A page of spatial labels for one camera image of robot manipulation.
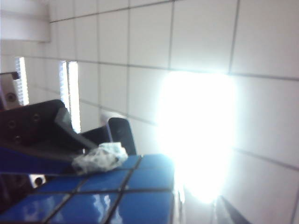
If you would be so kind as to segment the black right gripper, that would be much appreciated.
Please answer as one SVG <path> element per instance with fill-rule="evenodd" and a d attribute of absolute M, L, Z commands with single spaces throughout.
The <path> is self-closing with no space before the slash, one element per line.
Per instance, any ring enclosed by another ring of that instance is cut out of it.
<path fill-rule="evenodd" d="M 0 113 L 0 204 L 14 205 L 42 192 L 55 176 L 74 174 L 73 160 L 98 146 L 76 133 L 71 116 L 55 99 Z"/>

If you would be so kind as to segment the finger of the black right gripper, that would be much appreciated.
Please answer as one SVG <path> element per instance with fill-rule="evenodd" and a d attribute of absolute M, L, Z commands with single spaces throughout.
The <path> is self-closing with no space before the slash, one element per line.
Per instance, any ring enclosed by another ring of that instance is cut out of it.
<path fill-rule="evenodd" d="M 137 154 L 130 124 L 125 118 L 109 118 L 103 126 L 86 131 L 81 135 L 97 145 L 120 142 L 128 155 Z"/>

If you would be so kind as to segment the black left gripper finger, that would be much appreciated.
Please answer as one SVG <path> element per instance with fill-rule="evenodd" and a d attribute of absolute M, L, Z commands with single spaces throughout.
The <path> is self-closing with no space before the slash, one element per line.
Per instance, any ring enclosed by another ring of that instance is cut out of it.
<path fill-rule="evenodd" d="M 250 222 L 223 196 L 214 204 L 214 224 L 250 224 Z"/>

